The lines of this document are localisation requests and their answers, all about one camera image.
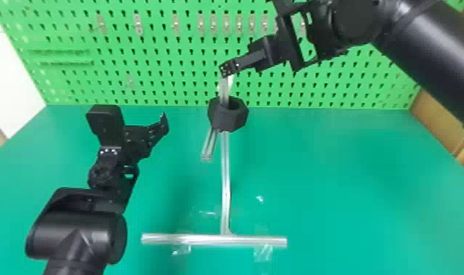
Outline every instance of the green mat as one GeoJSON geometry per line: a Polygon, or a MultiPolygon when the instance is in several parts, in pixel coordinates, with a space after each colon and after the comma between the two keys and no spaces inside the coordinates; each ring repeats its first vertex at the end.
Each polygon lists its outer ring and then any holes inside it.
{"type": "MultiPolygon", "coordinates": [[[[41,274],[27,233],[53,191],[86,187],[99,143],[89,106],[48,106],[0,148],[0,274],[41,274]]],[[[219,233],[220,147],[200,160],[205,108],[165,110],[169,134],[140,164],[128,245],[105,275],[464,275],[464,168],[406,111],[254,109],[231,134],[231,229],[287,249],[142,246],[142,232],[219,233]]]]}
{"type": "MultiPolygon", "coordinates": [[[[0,0],[1,25],[57,105],[207,105],[217,65],[274,33],[275,16],[260,0],[0,0]]],[[[368,45],[296,75],[289,65],[243,72],[232,93],[251,107],[407,109],[418,90],[368,45]]]]}

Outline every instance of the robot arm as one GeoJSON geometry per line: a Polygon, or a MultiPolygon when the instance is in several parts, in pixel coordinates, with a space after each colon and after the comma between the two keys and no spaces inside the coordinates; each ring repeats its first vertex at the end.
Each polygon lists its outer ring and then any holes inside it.
{"type": "Polygon", "coordinates": [[[288,61],[294,72],[372,43],[464,124],[464,16],[442,0],[273,0],[278,31],[219,66],[223,77],[288,61]],[[316,56],[304,60],[291,16],[300,13],[316,56]]]}

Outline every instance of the metal bracket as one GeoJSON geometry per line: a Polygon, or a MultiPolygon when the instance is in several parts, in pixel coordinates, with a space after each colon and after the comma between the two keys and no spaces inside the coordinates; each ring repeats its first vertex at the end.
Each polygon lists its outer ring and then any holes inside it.
{"type": "Polygon", "coordinates": [[[231,34],[231,17],[228,15],[223,15],[223,34],[231,34]]]}
{"type": "Polygon", "coordinates": [[[243,31],[243,25],[242,25],[242,15],[237,15],[236,17],[236,35],[241,36],[243,31]]]}
{"type": "Polygon", "coordinates": [[[135,21],[135,33],[136,35],[143,35],[143,24],[141,23],[141,16],[138,13],[133,15],[135,21]]]}
{"type": "Polygon", "coordinates": [[[268,34],[268,15],[261,16],[261,35],[268,34]]]}
{"type": "Polygon", "coordinates": [[[179,17],[175,13],[172,15],[172,29],[175,35],[179,35],[179,17]]]}
{"type": "Polygon", "coordinates": [[[210,15],[210,32],[212,35],[217,35],[218,23],[217,23],[217,16],[210,15]]]}
{"type": "Polygon", "coordinates": [[[249,15],[249,23],[247,24],[249,29],[249,35],[254,35],[256,31],[256,16],[254,13],[249,15]]]}
{"type": "Polygon", "coordinates": [[[205,17],[202,14],[198,14],[198,33],[205,35],[205,17]]]}
{"type": "Polygon", "coordinates": [[[105,26],[104,17],[100,13],[97,13],[96,20],[97,20],[97,28],[100,30],[100,32],[103,35],[108,34],[108,28],[105,26]]]}

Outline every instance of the clear plastic piece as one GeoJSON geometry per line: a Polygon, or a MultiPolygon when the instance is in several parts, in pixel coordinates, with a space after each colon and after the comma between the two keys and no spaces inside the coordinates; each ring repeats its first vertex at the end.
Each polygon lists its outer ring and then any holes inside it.
{"type": "MultiPolygon", "coordinates": [[[[233,84],[233,75],[220,79],[218,85],[220,104],[228,105],[228,95],[233,84]]],[[[144,233],[142,244],[167,244],[184,248],[185,253],[175,251],[176,255],[189,253],[190,246],[251,246],[255,248],[254,258],[257,261],[269,261],[273,247],[285,248],[288,245],[286,237],[282,236],[244,236],[234,235],[230,229],[231,210],[231,172],[229,155],[229,132],[220,133],[221,169],[222,169],[222,216],[220,218],[220,235],[204,234],[166,234],[144,233]]],[[[210,128],[207,132],[201,159],[210,162],[217,142],[218,130],[210,128]]]]}
{"type": "Polygon", "coordinates": [[[272,246],[287,247],[287,239],[275,236],[201,235],[144,233],[142,244],[171,244],[189,246],[272,246]]]}

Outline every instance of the black hexagonal nut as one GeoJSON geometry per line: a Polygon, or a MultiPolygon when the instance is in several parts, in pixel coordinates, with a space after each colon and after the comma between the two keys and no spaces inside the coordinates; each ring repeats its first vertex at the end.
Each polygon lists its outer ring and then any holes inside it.
{"type": "Polygon", "coordinates": [[[220,105],[220,99],[215,97],[208,105],[208,119],[212,127],[219,131],[233,132],[246,124],[249,110],[237,97],[228,97],[228,109],[220,105]]]}

